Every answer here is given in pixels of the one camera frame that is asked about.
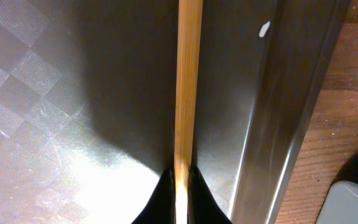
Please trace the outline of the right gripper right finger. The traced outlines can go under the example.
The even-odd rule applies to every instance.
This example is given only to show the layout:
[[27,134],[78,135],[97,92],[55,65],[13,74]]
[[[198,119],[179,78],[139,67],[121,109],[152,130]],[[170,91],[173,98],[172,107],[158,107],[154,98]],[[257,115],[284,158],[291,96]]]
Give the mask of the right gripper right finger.
[[193,166],[188,181],[189,224],[232,224],[216,203],[199,168]]

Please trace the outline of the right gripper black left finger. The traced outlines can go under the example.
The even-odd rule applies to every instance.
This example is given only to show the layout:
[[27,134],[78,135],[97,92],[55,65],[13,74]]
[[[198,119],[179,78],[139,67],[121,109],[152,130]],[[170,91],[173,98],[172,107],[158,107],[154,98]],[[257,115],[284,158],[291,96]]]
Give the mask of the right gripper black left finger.
[[163,171],[147,205],[132,224],[174,224],[175,181],[171,169]]

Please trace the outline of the wooden chopstick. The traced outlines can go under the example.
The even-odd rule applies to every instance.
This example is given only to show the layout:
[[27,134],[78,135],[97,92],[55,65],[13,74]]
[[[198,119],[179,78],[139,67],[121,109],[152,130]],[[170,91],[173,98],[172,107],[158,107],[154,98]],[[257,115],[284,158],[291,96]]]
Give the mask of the wooden chopstick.
[[175,100],[175,223],[188,221],[188,179],[192,160],[200,54],[202,0],[179,0]]

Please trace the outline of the grey dishwasher rack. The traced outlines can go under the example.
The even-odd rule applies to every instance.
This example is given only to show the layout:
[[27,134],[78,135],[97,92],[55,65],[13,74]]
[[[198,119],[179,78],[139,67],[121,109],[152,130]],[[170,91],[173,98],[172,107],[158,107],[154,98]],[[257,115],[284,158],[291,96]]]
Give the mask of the grey dishwasher rack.
[[358,159],[337,174],[324,199],[316,224],[358,224]]

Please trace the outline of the brown serving tray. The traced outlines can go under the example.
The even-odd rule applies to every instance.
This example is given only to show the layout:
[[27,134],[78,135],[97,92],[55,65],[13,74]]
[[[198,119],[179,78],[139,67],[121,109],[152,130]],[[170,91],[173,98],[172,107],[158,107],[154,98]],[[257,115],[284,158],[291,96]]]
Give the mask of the brown serving tray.
[[[349,1],[205,1],[193,161],[273,223]],[[0,1],[0,223],[131,223],[173,164],[177,1]]]

